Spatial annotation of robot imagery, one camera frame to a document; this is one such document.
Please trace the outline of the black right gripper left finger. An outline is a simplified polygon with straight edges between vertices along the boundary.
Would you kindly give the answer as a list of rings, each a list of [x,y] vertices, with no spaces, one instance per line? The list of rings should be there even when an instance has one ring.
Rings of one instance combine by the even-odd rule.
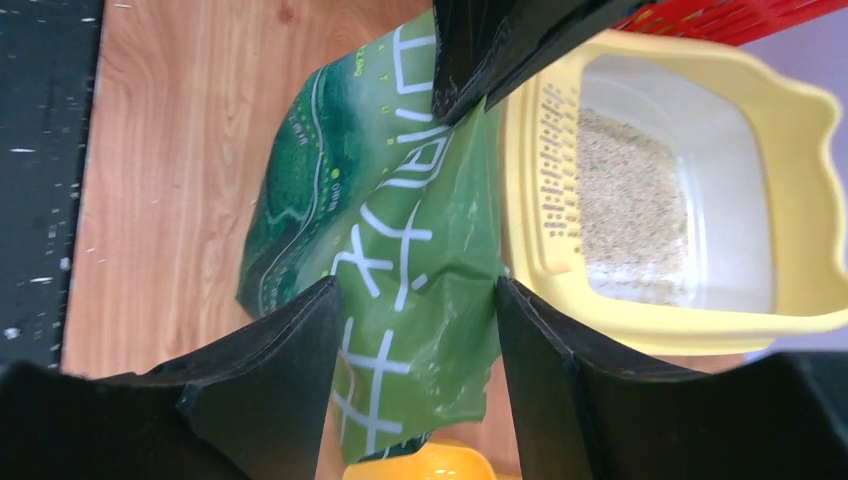
[[[327,276],[281,309],[156,366],[86,379],[1,366],[5,479],[311,479],[343,291]]]

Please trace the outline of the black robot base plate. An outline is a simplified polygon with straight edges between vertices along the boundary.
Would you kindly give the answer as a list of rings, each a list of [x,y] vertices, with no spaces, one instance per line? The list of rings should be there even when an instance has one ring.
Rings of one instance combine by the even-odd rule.
[[[104,4],[1,4],[1,359],[61,365]]]

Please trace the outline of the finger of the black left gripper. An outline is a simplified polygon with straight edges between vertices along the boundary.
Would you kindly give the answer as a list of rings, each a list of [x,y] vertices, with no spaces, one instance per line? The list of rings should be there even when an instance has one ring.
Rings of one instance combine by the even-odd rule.
[[[432,113],[454,125],[644,7],[637,0],[438,0]]]

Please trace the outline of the yellow litter scoop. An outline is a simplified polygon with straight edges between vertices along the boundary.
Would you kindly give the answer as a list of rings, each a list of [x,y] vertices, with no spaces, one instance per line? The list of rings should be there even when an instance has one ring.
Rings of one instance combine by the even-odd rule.
[[[410,455],[347,467],[343,480],[495,480],[489,461],[459,442],[428,442]]]

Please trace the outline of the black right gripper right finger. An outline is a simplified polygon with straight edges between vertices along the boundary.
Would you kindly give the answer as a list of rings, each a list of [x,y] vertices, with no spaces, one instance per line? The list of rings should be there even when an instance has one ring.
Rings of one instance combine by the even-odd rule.
[[[778,352],[718,374],[627,347],[500,278],[526,479],[843,479],[847,356]]]

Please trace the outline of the green cat litter bag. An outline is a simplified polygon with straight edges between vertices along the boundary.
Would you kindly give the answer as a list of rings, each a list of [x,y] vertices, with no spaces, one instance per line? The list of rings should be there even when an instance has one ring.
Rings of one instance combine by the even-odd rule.
[[[237,298],[254,318],[333,275],[343,337],[330,395],[346,464],[479,421],[499,354],[500,113],[431,112],[431,13],[328,64],[274,138]]]

